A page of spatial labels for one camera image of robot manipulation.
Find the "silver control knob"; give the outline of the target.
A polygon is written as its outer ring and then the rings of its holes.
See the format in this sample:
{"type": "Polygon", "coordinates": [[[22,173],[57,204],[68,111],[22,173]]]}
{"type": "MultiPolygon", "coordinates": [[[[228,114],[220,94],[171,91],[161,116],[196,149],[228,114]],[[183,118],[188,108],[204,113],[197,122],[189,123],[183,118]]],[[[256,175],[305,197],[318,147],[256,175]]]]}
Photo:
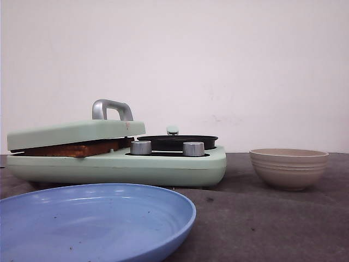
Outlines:
{"type": "Polygon", "coordinates": [[[186,157],[204,156],[204,142],[188,141],[183,143],[183,155],[186,157]]]}
{"type": "Polygon", "coordinates": [[[134,156],[144,156],[152,153],[152,143],[148,140],[132,141],[130,144],[130,154],[134,156]]]}

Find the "white bread slice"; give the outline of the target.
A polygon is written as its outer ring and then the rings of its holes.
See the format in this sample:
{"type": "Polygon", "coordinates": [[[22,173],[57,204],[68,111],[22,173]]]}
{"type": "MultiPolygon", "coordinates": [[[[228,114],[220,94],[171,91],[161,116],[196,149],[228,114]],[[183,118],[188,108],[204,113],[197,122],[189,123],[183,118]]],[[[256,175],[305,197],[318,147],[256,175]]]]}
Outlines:
{"type": "Polygon", "coordinates": [[[112,140],[96,140],[83,142],[81,144],[65,144],[38,148],[28,148],[20,150],[23,156],[43,156],[43,157],[75,157],[83,158],[98,154],[108,153],[110,150],[119,149],[119,141],[112,140]]]}

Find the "mint green breakfast maker base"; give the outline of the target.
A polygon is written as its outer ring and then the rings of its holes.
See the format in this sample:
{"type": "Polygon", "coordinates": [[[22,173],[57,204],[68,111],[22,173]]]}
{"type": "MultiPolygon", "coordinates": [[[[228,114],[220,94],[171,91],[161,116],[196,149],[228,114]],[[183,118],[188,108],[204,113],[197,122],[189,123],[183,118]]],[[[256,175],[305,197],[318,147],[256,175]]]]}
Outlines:
{"type": "Polygon", "coordinates": [[[84,158],[15,154],[7,156],[7,165],[17,178],[35,182],[202,187],[219,183],[227,163],[224,148],[217,146],[202,157],[185,157],[181,152],[133,156],[129,148],[84,158]]]}

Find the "left silver control knob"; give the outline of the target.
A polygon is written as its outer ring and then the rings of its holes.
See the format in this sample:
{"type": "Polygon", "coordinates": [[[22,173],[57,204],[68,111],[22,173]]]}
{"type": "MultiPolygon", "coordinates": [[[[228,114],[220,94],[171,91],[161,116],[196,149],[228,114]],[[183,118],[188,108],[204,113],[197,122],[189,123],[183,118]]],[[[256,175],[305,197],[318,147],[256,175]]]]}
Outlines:
{"type": "Polygon", "coordinates": [[[152,143],[148,140],[132,141],[130,144],[130,154],[134,156],[144,156],[152,153],[152,143]]]}

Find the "blue plastic plate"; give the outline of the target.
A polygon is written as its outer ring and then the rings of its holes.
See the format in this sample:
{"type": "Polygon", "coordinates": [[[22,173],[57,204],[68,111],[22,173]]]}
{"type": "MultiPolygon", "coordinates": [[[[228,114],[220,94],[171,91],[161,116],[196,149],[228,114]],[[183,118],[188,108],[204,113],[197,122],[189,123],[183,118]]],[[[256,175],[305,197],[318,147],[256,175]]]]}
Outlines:
{"type": "Polygon", "coordinates": [[[173,190],[85,184],[1,200],[1,261],[162,261],[196,207],[173,190]]]}

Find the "black round frying pan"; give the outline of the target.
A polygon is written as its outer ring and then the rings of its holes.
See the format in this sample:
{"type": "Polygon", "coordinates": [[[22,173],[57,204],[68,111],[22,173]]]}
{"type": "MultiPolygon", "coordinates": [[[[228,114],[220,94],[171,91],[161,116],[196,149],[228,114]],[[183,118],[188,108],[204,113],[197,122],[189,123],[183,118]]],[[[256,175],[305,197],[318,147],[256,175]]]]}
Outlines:
{"type": "Polygon", "coordinates": [[[205,150],[215,148],[217,136],[211,135],[149,135],[139,136],[138,141],[150,141],[155,151],[182,151],[185,142],[203,142],[205,150]]]}

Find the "right silver control knob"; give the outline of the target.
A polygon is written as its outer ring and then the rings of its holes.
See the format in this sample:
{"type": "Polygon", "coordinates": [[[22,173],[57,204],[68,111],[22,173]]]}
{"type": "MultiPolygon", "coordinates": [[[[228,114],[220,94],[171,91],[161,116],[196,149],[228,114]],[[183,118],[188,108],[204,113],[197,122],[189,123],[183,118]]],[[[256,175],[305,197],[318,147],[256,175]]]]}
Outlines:
{"type": "Polygon", "coordinates": [[[188,141],[183,143],[183,155],[186,157],[204,156],[204,142],[188,141]]]}

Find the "breakfast maker hinged lid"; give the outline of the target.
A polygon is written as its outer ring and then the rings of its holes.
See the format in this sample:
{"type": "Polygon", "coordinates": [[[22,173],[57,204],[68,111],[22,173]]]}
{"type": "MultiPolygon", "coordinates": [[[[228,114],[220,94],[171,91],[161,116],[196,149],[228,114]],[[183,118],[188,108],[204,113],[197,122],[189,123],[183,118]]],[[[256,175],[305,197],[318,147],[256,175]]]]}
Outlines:
{"type": "Polygon", "coordinates": [[[92,106],[91,120],[10,132],[7,135],[7,146],[9,151],[18,151],[145,133],[145,124],[133,119],[128,104],[99,99],[92,106]]]}

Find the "beige ribbed bowl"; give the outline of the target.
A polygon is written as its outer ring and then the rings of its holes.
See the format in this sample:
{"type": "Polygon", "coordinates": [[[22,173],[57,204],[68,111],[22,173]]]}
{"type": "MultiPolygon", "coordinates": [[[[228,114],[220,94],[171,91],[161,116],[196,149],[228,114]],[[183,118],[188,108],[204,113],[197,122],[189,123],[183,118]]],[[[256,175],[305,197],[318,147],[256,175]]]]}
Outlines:
{"type": "Polygon", "coordinates": [[[289,148],[262,148],[249,152],[253,168],[266,184],[284,190],[304,190],[324,174],[329,153],[289,148]]]}

